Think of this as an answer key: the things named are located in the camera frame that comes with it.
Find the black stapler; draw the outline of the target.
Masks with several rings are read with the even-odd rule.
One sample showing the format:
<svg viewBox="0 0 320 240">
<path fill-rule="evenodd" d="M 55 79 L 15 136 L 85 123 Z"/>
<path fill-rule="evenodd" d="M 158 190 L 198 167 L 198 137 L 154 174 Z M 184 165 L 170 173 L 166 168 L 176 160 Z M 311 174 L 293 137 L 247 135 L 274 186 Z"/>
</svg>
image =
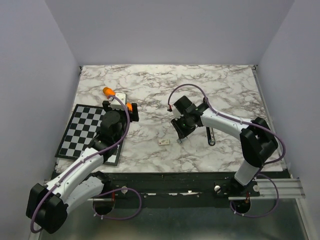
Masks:
<svg viewBox="0 0 320 240">
<path fill-rule="evenodd" d="M 215 139 L 213 128 L 206 127 L 206 134 L 207 134 L 207 142 L 208 142 L 208 144 L 211 147 L 213 147 L 216 144 L 216 139 Z"/>
</svg>

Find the white staple box sleeve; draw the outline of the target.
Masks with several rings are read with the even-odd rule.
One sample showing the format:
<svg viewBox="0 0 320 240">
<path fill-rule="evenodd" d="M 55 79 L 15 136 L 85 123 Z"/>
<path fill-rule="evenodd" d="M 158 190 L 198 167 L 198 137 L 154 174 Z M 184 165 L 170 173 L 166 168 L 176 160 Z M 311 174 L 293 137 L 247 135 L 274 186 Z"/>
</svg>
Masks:
<svg viewBox="0 0 320 240">
<path fill-rule="evenodd" d="M 168 145 L 170 145 L 170 140 L 167 138 L 159 139 L 158 145 L 159 146 L 168 146 Z"/>
</svg>

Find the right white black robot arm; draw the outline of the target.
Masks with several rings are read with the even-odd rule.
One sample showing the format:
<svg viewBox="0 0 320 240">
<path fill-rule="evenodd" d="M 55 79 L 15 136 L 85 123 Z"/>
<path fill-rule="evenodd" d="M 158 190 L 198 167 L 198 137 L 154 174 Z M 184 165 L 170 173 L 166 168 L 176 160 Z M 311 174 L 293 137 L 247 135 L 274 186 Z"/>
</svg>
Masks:
<svg viewBox="0 0 320 240">
<path fill-rule="evenodd" d="M 179 140 L 187 138 L 196 128 L 205 127 L 219 130 L 240 142 L 244 162 L 230 183 L 230 191 L 236 196 L 247 192 L 248 184 L 279 146 L 267 122 L 261 117 L 243 120 L 211 109 L 206 101 L 196 106 L 186 96 L 169 105 L 168 111 L 173 113 L 171 124 Z"/>
</svg>

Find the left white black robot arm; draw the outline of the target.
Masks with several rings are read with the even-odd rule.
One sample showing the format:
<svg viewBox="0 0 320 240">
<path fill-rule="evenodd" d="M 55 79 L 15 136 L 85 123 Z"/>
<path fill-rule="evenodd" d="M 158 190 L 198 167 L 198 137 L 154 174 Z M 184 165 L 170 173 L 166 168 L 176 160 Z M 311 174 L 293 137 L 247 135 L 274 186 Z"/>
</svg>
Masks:
<svg viewBox="0 0 320 240">
<path fill-rule="evenodd" d="M 29 193 L 26 216 L 30 230 L 55 233 L 68 215 L 88 199 L 107 197 L 111 185 L 102 173 L 93 172 L 117 151 L 126 137 L 131 122 L 139 121 L 138 105 L 124 104 L 114 96 L 112 102 L 102 103 L 105 114 L 99 131 L 80 157 L 63 173 L 47 182 L 37 183 Z"/>
</svg>

